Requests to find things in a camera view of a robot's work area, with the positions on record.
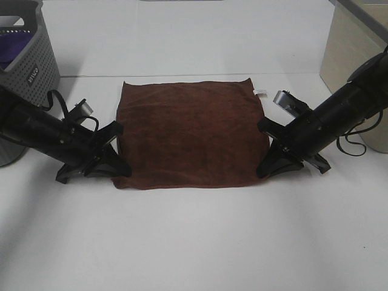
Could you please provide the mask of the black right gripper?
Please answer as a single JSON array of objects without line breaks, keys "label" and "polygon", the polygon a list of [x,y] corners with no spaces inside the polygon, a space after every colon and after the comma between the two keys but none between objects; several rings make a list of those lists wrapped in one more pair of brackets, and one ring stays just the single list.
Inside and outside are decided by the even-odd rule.
[{"label": "black right gripper", "polygon": [[257,177],[269,178],[301,170],[304,161],[317,168],[320,174],[330,170],[330,164],[318,154],[315,145],[318,140],[318,116],[314,110],[308,110],[287,125],[264,117],[258,122],[258,130],[270,136],[272,143],[256,168]]}]

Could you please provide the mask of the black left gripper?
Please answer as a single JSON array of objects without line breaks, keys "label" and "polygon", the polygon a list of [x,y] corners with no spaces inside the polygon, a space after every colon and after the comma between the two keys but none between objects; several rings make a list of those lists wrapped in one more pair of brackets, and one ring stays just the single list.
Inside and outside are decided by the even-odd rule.
[{"label": "black left gripper", "polygon": [[55,158],[64,163],[55,180],[67,184],[76,176],[131,177],[132,168],[118,155],[111,142],[124,127],[113,121],[99,130],[89,130],[74,121],[55,123]]}]

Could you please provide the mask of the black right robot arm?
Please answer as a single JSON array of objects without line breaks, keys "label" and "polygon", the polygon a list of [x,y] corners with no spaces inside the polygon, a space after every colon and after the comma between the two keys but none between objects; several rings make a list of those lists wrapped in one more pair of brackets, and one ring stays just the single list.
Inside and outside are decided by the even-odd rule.
[{"label": "black right robot arm", "polygon": [[272,138],[267,155],[256,169],[259,178],[301,170],[308,162],[326,173],[329,163],[320,151],[357,133],[355,127],[387,108],[387,50],[357,68],[346,83],[311,109],[291,93],[280,90],[274,103],[294,119],[287,125],[264,117],[258,130]]}]

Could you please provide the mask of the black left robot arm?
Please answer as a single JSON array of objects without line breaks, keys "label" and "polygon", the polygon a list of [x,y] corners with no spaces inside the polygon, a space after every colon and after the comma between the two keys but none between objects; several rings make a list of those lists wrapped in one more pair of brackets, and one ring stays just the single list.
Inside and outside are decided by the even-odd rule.
[{"label": "black left robot arm", "polygon": [[57,90],[48,91],[47,101],[48,106],[34,105],[1,87],[1,138],[61,161],[56,181],[62,184],[76,175],[131,176],[112,147],[124,131],[120,123],[100,127],[85,99],[69,110]]}]

